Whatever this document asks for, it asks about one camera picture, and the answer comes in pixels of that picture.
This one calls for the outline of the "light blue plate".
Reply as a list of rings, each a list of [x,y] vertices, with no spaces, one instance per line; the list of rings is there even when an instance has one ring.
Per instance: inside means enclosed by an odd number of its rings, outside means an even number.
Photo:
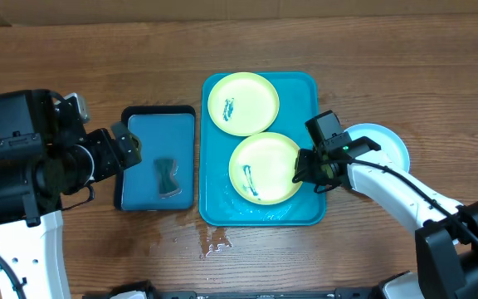
[[[410,170],[410,155],[402,139],[392,130],[382,125],[362,123],[345,130],[352,140],[369,137],[381,146],[390,160],[406,172]]]

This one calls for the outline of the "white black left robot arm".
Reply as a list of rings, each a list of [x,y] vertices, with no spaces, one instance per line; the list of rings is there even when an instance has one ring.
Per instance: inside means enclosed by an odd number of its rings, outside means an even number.
[[[111,130],[58,131],[0,140],[0,291],[4,298],[68,298],[62,195],[141,160],[141,143],[118,122]]]

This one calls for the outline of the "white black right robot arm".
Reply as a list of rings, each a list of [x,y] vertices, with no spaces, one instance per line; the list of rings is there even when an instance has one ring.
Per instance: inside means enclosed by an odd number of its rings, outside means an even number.
[[[478,202],[445,197],[395,165],[367,137],[336,136],[300,149],[294,182],[322,194],[340,186],[364,194],[415,240],[417,271],[380,282],[372,298],[478,298]]]

